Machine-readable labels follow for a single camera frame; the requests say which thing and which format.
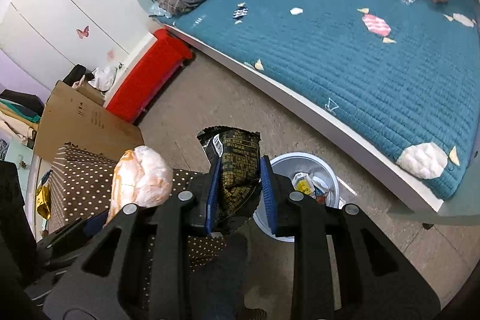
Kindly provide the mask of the yellow snack bag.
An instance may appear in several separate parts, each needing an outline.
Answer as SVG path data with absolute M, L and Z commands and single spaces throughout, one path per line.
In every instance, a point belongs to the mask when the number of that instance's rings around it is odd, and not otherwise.
M 35 195 L 35 207 L 37 213 L 49 220 L 51 217 L 51 196 L 50 187 L 48 184 L 44 184 L 38 187 Z

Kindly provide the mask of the orange white plastic bag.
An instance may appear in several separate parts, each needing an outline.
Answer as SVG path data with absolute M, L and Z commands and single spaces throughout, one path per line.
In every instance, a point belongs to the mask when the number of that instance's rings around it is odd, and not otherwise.
M 143 208 L 162 205 L 173 191 L 173 169 L 145 145 L 127 150 L 116 164 L 106 224 L 127 204 Z

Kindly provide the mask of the dark green snack wrapper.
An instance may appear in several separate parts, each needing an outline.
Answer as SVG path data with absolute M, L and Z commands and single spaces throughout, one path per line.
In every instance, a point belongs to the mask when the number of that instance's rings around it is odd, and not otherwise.
M 210 171 L 203 185 L 202 224 L 209 235 L 229 235 L 260 203 L 260 134 L 237 127 L 206 127 L 197 140 Z

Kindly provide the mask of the white trash bin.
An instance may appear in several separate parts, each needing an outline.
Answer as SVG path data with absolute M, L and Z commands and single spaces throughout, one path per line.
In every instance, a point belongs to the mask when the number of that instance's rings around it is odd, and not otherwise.
M 341 209 L 337 176 L 319 157 L 293 152 L 270 160 L 272 171 L 290 179 L 295 191 L 304 193 L 318 203 Z

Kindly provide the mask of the brown polka dot tablecloth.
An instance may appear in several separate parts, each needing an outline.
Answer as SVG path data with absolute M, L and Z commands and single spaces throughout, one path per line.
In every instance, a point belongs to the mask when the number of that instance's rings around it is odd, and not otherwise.
M 116 162 L 70 143 L 59 147 L 47 179 L 50 195 L 48 231 L 55 232 L 77 218 L 100 214 L 110 206 Z M 172 194 L 186 190 L 199 173 L 173 170 Z M 224 238 L 190 237 L 190 271 L 197 271 L 226 248 Z

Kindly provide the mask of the mint green drawer cabinet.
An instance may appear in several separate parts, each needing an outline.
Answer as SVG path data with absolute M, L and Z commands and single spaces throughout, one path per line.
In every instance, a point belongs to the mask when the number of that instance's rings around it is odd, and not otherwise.
M 22 196 L 26 197 L 33 157 L 32 149 L 13 139 L 10 139 L 7 144 L 8 146 L 1 147 L 1 157 L 4 161 L 15 164 Z

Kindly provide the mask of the large cardboard box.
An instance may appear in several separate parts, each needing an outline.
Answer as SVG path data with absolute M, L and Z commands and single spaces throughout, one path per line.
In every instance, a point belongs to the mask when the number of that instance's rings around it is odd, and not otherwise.
M 144 140 L 138 127 L 58 81 L 41 115 L 33 152 L 51 163 L 66 143 L 117 161 Z

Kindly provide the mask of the hanging clothes pile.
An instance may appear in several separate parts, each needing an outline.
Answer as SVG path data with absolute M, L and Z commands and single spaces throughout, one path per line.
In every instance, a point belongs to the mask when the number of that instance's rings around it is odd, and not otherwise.
M 1 133 L 32 149 L 44 108 L 35 95 L 2 89 Z

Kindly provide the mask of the small cardboard box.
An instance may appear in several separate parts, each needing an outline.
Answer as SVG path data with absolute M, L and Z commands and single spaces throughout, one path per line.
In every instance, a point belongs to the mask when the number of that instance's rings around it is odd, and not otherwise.
M 104 105 L 105 97 L 103 93 L 90 85 L 88 81 L 79 80 L 78 82 L 75 82 L 72 87 L 74 90 L 78 91 L 78 93 L 89 98 L 89 100 L 97 103 L 100 106 Z

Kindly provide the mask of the red storage bench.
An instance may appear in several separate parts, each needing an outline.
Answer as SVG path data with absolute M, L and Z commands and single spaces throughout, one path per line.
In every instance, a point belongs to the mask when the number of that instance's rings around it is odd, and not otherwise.
M 131 124 L 177 69 L 194 57 L 187 44 L 165 28 L 155 31 L 154 38 L 106 102 L 107 111 Z

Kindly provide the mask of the teal quilted bed mattress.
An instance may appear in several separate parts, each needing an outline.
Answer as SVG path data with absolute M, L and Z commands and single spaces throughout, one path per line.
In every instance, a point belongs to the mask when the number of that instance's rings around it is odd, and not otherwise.
M 479 126 L 476 1 L 206 0 L 160 20 L 326 110 L 440 199 Z

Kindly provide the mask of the white bed frame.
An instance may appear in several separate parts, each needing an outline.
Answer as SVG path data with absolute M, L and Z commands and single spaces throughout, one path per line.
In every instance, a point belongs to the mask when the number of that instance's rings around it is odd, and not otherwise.
M 442 201 L 435 197 L 419 179 L 400 169 L 365 138 L 326 110 L 275 80 L 263 76 L 254 68 L 222 54 L 180 29 L 170 25 L 165 28 L 175 37 L 213 58 L 261 90 L 359 163 L 397 196 L 398 201 L 388 210 L 389 215 L 400 219 L 439 225 L 477 226 L 479 224 L 479 156 L 477 154 L 471 155 L 468 170 L 454 197 Z

